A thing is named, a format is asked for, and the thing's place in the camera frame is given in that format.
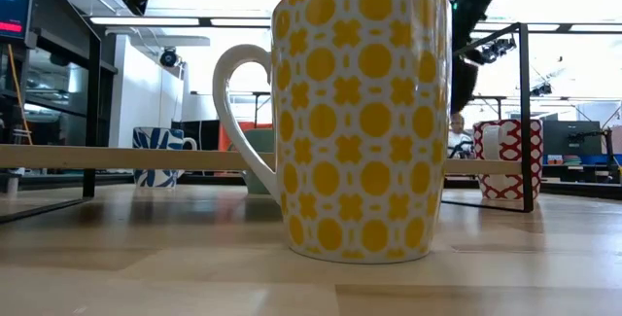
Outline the green faceted mug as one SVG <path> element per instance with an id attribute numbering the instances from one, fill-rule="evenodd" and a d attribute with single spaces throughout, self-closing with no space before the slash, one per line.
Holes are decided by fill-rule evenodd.
<path id="1" fill-rule="evenodd" d="M 274 152 L 274 131 L 272 128 L 248 129 L 244 132 L 248 142 L 257 153 Z M 244 170 L 242 178 L 248 194 L 269 194 L 268 189 L 252 170 Z"/>

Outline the long ceiling light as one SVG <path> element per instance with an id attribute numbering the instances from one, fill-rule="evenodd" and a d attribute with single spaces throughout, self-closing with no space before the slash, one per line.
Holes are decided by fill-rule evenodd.
<path id="1" fill-rule="evenodd" d="M 270 18 L 210 18 L 213 27 L 269 28 Z"/>
<path id="2" fill-rule="evenodd" d="M 93 24 L 107 26 L 198 26 L 198 18 L 158 18 L 158 17 L 90 17 Z"/>

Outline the dark background monitor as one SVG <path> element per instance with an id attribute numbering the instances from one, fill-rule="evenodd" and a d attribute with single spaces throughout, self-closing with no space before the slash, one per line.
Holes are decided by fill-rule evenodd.
<path id="1" fill-rule="evenodd" d="M 543 122 L 543 152 L 547 156 L 600 155 L 602 140 L 599 122 Z"/>

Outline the blue storage bin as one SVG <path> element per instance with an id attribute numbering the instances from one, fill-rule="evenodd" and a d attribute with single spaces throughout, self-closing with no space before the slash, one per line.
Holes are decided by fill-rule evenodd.
<path id="1" fill-rule="evenodd" d="M 573 156 L 573 155 L 548 155 L 543 159 L 544 165 L 583 164 L 583 165 L 607 165 L 607 155 Z"/>

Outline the person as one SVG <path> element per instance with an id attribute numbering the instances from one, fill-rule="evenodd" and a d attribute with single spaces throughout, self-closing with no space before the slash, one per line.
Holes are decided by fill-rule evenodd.
<path id="1" fill-rule="evenodd" d="M 450 118 L 447 155 L 449 158 L 473 158 L 473 140 L 465 131 L 465 119 L 460 113 Z"/>

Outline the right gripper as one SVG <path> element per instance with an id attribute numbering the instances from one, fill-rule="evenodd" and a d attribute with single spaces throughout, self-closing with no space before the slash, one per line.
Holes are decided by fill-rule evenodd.
<path id="1" fill-rule="evenodd" d="M 469 43 L 470 33 L 485 14 L 484 0 L 455 0 L 452 3 L 452 51 Z M 461 57 L 452 60 L 451 104 L 452 114 L 460 113 L 472 98 L 478 76 L 478 66 Z"/>

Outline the blue floral white mug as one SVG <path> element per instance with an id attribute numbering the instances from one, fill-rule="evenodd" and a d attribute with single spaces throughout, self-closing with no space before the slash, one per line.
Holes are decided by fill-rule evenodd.
<path id="1" fill-rule="evenodd" d="M 132 134 L 133 149 L 183 150 L 186 144 L 193 151 L 197 143 L 186 137 L 182 129 L 165 127 L 135 127 Z M 173 189 L 184 170 L 134 169 L 133 178 L 137 188 Z"/>

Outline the wooden shelf black frame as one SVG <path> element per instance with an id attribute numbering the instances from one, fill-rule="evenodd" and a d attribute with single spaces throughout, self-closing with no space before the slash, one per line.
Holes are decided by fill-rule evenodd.
<path id="1" fill-rule="evenodd" d="M 463 53 L 474 48 L 471 42 L 458 50 Z M 228 170 L 239 166 L 250 166 L 235 149 L 233 153 L 222 152 L 170 152 L 140 151 L 113 148 L 88 147 L 44 147 L 44 146 L 1 146 L 0 167 L 53 167 L 53 168 L 145 168 L 184 170 Z M 508 160 L 451 160 L 448 155 L 444 163 L 447 173 L 516 175 L 524 177 L 524 206 L 533 206 L 530 155 L 524 151 L 520 161 Z"/>

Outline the computer monitor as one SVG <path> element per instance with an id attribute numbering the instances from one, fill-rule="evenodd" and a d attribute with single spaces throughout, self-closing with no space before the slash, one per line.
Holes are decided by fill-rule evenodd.
<path id="1" fill-rule="evenodd" d="M 30 28 L 32 0 L 0 0 L 0 41 L 24 42 Z"/>

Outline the red lattice white mug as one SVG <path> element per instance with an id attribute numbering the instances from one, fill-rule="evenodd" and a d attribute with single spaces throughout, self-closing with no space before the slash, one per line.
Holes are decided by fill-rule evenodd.
<path id="1" fill-rule="evenodd" d="M 522 159 L 522 136 L 520 120 L 479 122 L 473 125 L 476 159 L 520 161 Z M 530 167 L 532 171 L 532 195 L 540 191 L 543 168 L 542 121 L 530 120 Z M 516 175 L 478 175 L 479 187 L 484 198 L 522 200 L 524 177 Z"/>

